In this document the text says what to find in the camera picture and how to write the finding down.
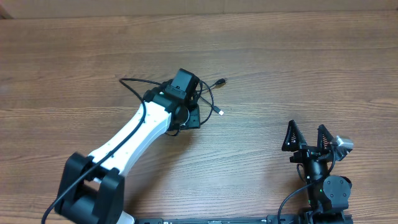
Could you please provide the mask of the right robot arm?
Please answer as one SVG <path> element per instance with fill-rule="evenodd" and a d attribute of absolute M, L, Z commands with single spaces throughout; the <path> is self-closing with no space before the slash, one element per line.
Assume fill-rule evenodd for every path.
<path fill-rule="evenodd" d="M 277 222 L 290 223 L 353 223 L 352 216 L 345 215 L 349 207 L 352 182 L 349 178 L 332 175 L 338 161 L 342 161 L 354 148 L 354 142 L 344 136 L 333 136 L 324 125 L 319 125 L 317 145 L 307 144 L 296 122 L 290 120 L 282 150 L 292 152 L 290 162 L 296 165 L 305 185 L 289 194 L 279 206 Z M 300 192 L 308 195 L 308 208 L 297 215 L 282 216 L 284 205 Z"/>

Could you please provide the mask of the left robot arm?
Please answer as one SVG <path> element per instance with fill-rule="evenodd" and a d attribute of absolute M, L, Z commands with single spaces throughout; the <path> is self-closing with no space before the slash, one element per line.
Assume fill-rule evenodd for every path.
<path fill-rule="evenodd" d="M 65 163 L 55 211 L 74 223 L 134 224 L 124 211 L 125 178 L 144 151 L 168 131 L 201 126 L 198 99 L 203 82 L 179 69 L 176 76 L 139 95 L 136 114 L 107 143 L 88 156 L 72 154 Z"/>

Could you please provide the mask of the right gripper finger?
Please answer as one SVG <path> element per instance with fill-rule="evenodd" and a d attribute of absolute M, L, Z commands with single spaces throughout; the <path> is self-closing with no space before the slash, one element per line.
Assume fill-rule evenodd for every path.
<path fill-rule="evenodd" d="M 306 146 L 307 142 L 299 130 L 294 119 L 290 120 L 287 127 L 287 133 L 282 144 L 282 151 L 295 152 Z"/>
<path fill-rule="evenodd" d="M 318 127 L 317 148 L 322 150 L 330 150 L 333 136 L 327 130 L 324 124 Z"/>

